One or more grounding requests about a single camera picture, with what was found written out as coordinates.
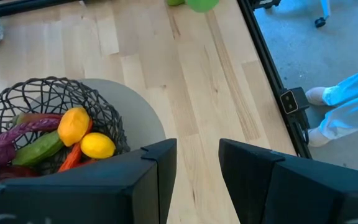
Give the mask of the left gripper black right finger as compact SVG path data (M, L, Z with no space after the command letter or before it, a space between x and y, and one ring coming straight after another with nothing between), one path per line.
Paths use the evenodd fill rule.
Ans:
M219 162L241 223L358 223L358 170L230 139Z

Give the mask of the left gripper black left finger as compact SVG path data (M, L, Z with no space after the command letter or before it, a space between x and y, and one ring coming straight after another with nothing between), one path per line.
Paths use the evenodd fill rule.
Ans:
M177 141L65 172L0 182L0 223L166 223Z

